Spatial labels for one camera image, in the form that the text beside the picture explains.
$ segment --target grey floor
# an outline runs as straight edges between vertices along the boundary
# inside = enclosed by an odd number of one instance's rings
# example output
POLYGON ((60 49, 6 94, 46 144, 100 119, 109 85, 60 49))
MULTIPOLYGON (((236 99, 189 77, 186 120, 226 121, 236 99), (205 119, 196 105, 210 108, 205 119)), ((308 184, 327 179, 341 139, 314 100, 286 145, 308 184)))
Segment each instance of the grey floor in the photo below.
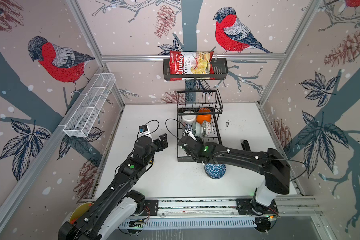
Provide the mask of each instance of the grey floor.
POLYGON ((129 236, 118 229, 109 240, 315 240, 320 239, 310 217, 283 217, 277 220, 269 234, 254 228, 207 228, 178 230, 143 230, 138 236, 129 236))

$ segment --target blue patterned bowl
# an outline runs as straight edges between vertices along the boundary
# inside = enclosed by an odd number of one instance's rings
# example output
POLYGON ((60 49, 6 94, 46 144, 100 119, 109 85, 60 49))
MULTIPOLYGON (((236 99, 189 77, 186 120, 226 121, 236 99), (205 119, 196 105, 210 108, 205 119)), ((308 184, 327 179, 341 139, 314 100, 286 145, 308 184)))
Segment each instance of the blue patterned bowl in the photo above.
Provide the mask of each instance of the blue patterned bowl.
POLYGON ((204 169, 208 177, 212 179, 219 179, 225 174, 226 166, 225 164, 206 164, 204 169))

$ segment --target black basket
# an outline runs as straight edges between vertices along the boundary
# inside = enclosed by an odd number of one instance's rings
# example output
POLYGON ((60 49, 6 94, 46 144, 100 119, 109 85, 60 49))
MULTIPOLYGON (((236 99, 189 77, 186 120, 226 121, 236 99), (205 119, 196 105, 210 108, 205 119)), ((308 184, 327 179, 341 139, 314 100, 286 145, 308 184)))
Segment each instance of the black basket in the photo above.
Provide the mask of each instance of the black basket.
MULTIPOLYGON (((202 137, 203 142, 221 143, 221 137, 217 120, 223 112, 223 104, 219 90, 190 90, 177 91, 177 119, 182 122, 184 115, 202 115, 206 113, 199 113, 200 108, 210 109, 212 115, 211 123, 213 132, 209 137, 202 137)), ((177 123, 177 137, 180 139, 183 136, 183 125, 177 123)), ((188 156, 185 151, 177 146, 177 161, 178 162, 192 162, 192 157, 188 156)))
POLYGON ((228 66, 226 58, 214 58, 211 60, 211 65, 214 73, 207 74, 171 74, 171 69, 169 67, 169 59, 164 59, 163 65, 163 74, 164 79, 169 81, 171 78, 193 78, 193 80, 197 80, 197 78, 214 78, 215 80, 224 80, 228 74, 228 66))

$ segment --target bird head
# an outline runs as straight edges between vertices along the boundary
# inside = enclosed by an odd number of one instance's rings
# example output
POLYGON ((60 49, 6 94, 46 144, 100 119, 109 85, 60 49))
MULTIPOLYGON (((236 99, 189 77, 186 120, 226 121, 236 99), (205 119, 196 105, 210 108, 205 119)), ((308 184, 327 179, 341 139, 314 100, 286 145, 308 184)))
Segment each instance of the bird head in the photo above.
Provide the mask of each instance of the bird head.
POLYGON ((232 7, 223 7, 216 12, 213 20, 216 20, 218 23, 221 23, 228 15, 236 15, 236 11, 232 7))
POLYGON ((48 41, 40 36, 35 36, 34 38, 32 38, 29 43, 28 43, 28 51, 29 51, 29 56, 31 57, 31 59, 34 60, 39 60, 39 61, 43 61, 43 52, 42 52, 42 47, 44 44, 46 44, 48 41))

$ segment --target dark blue leaf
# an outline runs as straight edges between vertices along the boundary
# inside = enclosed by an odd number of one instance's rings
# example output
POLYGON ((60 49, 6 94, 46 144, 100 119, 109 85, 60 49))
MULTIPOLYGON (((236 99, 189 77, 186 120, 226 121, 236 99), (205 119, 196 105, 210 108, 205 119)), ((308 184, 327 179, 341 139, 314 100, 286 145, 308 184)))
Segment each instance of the dark blue leaf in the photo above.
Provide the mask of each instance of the dark blue leaf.
POLYGON ((319 155, 319 146, 316 139, 308 143, 304 148, 304 165, 307 169, 308 177, 315 170, 317 165, 317 158, 319 155))
POLYGON ((315 81, 320 89, 325 89, 326 80, 323 74, 315 72, 315 81))
POLYGON ((299 84, 302 85, 303 88, 308 90, 313 90, 313 91, 320 90, 320 86, 316 83, 315 80, 312 79, 305 80, 299 84))
POLYGON ((29 159, 31 158, 31 143, 26 136, 25 141, 14 155, 12 162, 12 171, 16 180, 19 181, 29 166, 29 159))
POLYGON ((307 145, 312 140, 316 140, 316 129, 314 129, 314 128, 305 128, 305 129, 300 131, 296 144, 298 144, 298 145, 307 145))
POLYGON ((199 90, 211 90, 211 87, 209 84, 203 79, 203 80, 196 80, 196 88, 199 90))
POLYGON ((20 134, 27 135, 28 133, 31 132, 31 129, 28 127, 28 125, 26 125, 22 122, 11 119, 11 125, 12 125, 13 129, 20 134))
POLYGON ((192 90, 196 86, 195 80, 185 80, 185 86, 188 90, 192 90))
POLYGON ((24 143, 27 141, 28 141, 27 135, 25 136, 20 135, 12 138, 4 146, 0 159, 14 155, 21 148, 21 146, 24 145, 24 143))
POLYGON ((337 80, 339 79, 340 76, 336 76, 334 78, 331 78, 329 80, 329 82, 327 83, 326 89, 327 91, 331 90, 337 83, 337 80))
POLYGON ((36 157, 42 148, 43 143, 41 140, 38 137, 31 135, 32 156, 36 157))
POLYGON ((324 133, 331 139, 335 140, 338 143, 343 144, 349 148, 348 139, 345 133, 337 127, 335 124, 327 123, 324 125, 324 133))
POLYGON ((320 98, 323 94, 325 94, 323 91, 311 91, 308 93, 308 95, 305 97, 309 100, 315 100, 317 98, 320 98))
POLYGON ((321 96, 320 99, 319 99, 319 102, 316 105, 316 107, 324 106, 327 103, 328 99, 329 99, 328 94, 325 94, 325 95, 321 96))
POLYGON ((175 38, 173 40, 173 48, 176 49, 176 50, 179 49, 179 42, 178 42, 177 38, 175 38))
POLYGON ((86 140, 88 142, 93 142, 93 141, 97 140, 99 137, 101 137, 101 135, 103 133, 104 133, 104 131, 101 131, 99 128, 92 127, 91 130, 89 131, 88 136, 86 137, 86 140))
POLYGON ((159 55, 169 55, 169 50, 168 51, 162 51, 161 53, 159 53, 159 55))
POLYGON ((72 147, 79 153, 88 153, 89 147, 85 138, 83 137, 71 137, 72 147))
POLYGON ((329 169, 333 171, 333 163, 336 158, 336 153, 333 150, 333 145, 329 137, 325 134, 319 135, 319 149, 320 149, 320 156, 327 164, 329 169))
POLYGON ((158 46, 158 47, 161 48, 164 51, 173 51, 173 46, 168 44, 168 43, 163 44, 163 45, 158 46))
POLYGON ((58 159, 62 158, 63 156, 65 156, 67 154, 67 152, 71 148, 71 145, 72 145, 71 137, 68 137, 68 135, 64 135, 64 137, 62 138, 61 144, 60 144, 58 159))
POLYGON ((316 118, 314 118, 311 114, 305 113, 303 110, 301 110, 301 115, 304 120, 304 122, 312 128, 318 127, 316 118))
POLYGON ((42 127, 36 129, 35 133, 36 133, 36 136, 41 139, 49 139, 51 137, 49 132, 42 127))

